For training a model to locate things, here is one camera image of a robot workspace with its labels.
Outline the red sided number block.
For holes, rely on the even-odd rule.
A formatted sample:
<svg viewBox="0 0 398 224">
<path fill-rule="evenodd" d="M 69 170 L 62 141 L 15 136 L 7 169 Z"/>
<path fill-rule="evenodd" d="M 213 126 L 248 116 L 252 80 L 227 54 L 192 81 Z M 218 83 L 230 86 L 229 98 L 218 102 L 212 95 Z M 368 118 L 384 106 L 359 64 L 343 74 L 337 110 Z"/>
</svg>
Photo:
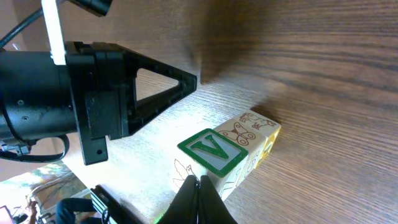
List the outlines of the red sided number block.
<svg viewBox="0 0 398 224">
<path fill-rule="evenodd" d="M 197 180 L 207 175 L 222 200 L 238 184 L 248 159 L 248 151 L 212 129 L 204 129 L 177 145 L 174 171 L 170 174 L 174 191 L 192 175 Z"/>
</svg>

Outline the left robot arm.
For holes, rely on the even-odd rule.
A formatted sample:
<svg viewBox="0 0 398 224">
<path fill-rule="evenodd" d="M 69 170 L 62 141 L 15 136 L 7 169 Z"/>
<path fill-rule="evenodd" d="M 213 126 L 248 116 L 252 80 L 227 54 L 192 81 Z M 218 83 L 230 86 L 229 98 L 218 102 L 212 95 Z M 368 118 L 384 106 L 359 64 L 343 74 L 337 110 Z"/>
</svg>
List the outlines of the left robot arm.
<svg viewBox="0 0 398 224">
<path fill-rule="evenodd" d="M 47 52 L 1 53 L 1 158 L 49 163 L 64 153 L 33 155 L 41 139 L 69 148 L 78 133 L 85 165 L 108 159 L 107 140 L 136 133 L 161 112 L 193 93 L 196 76 L 117 44 L 68 42 L 65 65 Z M 140 69 L 177 85 L 138 100 Z"/>
</svg>

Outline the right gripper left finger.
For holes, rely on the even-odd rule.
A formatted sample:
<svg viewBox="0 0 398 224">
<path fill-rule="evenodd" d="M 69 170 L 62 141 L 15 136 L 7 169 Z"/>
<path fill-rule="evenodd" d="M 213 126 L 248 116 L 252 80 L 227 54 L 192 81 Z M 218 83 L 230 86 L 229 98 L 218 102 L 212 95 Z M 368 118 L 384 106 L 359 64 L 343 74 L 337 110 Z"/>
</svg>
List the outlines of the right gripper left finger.
<svg viewBox="0 0 398 224">
<path fill-rule="evenodd" d="M 198 181 L 188 175 L 167 211 L 157 224 L 196 224 L 198 215 Z"/>
</svg>

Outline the green sided letter block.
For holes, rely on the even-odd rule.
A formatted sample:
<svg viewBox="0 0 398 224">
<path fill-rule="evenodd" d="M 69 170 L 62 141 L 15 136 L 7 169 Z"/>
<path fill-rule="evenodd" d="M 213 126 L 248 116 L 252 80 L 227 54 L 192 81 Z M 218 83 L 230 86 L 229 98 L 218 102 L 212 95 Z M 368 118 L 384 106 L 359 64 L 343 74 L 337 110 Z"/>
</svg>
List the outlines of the green sided letter block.
<svg viewBox="0 0 398 224">
<path fill-rule="evenodd" d="M 248 151 L 247 159 L 242 164 L 242 168 L 239 169 L 239 175 L 236 179 L 236 184 L 239 185 L 253 170 L 268 137 L 254 129 L 250 123 L 237 119 L 227 120 L 214 130 Z"/>
</svg>

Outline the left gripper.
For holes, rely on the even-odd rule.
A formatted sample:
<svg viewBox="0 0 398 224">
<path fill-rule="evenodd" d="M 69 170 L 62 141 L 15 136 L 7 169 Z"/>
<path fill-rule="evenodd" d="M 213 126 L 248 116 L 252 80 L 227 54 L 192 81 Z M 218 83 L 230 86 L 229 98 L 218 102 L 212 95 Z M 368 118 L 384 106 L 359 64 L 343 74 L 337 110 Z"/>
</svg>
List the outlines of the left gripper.
<svg viewBox="0 0 398 224">
<path fill-rule="evenodd" d="M 117 44 L 66 43 L 76 126 L 86 166 L 108 160 L 106 139 L 131 136 L 197 89 L 197 77 Z M 176 81 L 141 100 L 140 69 Z"/>
</svg>

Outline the green B block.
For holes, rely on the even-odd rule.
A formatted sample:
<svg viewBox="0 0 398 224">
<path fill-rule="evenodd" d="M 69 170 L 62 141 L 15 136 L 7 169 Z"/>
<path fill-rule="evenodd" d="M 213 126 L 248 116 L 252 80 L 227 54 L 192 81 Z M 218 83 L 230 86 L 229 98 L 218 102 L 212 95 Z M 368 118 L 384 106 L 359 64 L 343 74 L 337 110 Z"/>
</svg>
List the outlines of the green B block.
<svg viewBox="0 0 398 224">
<path fill-rule="evenodd" d="M 281 125 L 276 121 L 273 121 L 270 118 L 267 118 L 252 110 L 247 110 L 243 114 L 241 114 L 239 116 L 239 120 L 246 125 L 251 126 L 253 129 L 257 130 L 259 133 L 267 138 L 262 147 L 259 160 L 256 164 L 256 166 L 258 167 L 260 163 L 268 157 L 277 138 L 277 135 L 281 129 Z"/>
</svg>

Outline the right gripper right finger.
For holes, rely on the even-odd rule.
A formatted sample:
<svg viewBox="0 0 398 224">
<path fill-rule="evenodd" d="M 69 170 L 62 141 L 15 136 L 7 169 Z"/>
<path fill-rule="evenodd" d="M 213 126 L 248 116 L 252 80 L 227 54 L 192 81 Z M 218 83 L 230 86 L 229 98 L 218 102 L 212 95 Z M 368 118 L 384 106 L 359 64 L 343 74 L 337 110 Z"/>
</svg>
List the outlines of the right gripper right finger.
<svg viewBox="0 0 398 224">
<path fill-rule="evenodd" d="M 200 178 L 198 222 L 200 224 L 237 224 L 207 175 Z"/>
</svg>

